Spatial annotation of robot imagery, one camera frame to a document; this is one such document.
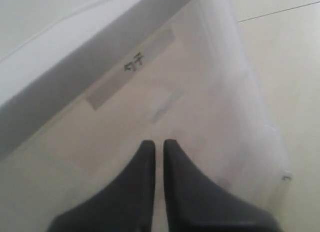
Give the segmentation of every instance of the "white wall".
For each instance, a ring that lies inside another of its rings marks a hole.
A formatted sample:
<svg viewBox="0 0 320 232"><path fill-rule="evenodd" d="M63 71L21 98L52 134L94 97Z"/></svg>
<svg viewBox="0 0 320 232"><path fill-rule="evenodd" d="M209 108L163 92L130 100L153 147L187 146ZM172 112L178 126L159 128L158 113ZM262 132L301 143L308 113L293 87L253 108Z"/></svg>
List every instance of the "white wall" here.
<svg viewBox="0 0 320 232"><path fill-rule="evenodd" d="M92 0L0 0L0 58Z"/></svg>

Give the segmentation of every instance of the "floor tile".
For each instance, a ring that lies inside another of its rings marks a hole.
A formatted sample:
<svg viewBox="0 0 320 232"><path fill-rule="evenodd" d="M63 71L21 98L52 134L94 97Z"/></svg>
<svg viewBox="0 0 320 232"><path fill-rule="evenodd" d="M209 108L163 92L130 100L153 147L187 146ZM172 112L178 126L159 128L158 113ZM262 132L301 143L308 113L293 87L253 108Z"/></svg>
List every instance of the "floor tile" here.
<svg viewBox="0 0 320 232"><path fill-rule="evenodd" d="M320 4L240 28L294 175L278 216L289 232L319 231Z"/></svg>
<svg viewBox="0 0 320 232"><path fill-rule="evenodd" d="M238 21L263 16L320 0L232 0Z"/></svg>

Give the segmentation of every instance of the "tile grout line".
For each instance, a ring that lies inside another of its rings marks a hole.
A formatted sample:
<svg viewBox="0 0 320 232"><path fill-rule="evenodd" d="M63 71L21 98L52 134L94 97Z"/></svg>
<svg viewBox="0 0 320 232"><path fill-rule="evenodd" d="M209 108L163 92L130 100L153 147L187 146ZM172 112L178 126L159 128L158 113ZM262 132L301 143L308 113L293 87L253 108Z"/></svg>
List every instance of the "tile grout line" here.
<svg viewBox="0 0 320 232"><path fill-rule="evenodd" d="M269 14L266 14L266 15L261 15L261 16L256 16L256 17L253 17L253 18L241 20L241 21L238 21L238 23L245 22L245 21L250 21L250 20L261 18L261 17L265 17L265 16L270 16L270 15L273 15L273 14L278 14L278 13L285 12L285 11L298 9L298 8L301 8L301 7L311 6L311 5L315 5L315 4L318 4L318 3L320 3L320 1L309 3L309 4L306 4L306 5L296 6L296 7L285 9L285 10L281 10L281 11L272 12L272 13L269 13Z"/></svg>

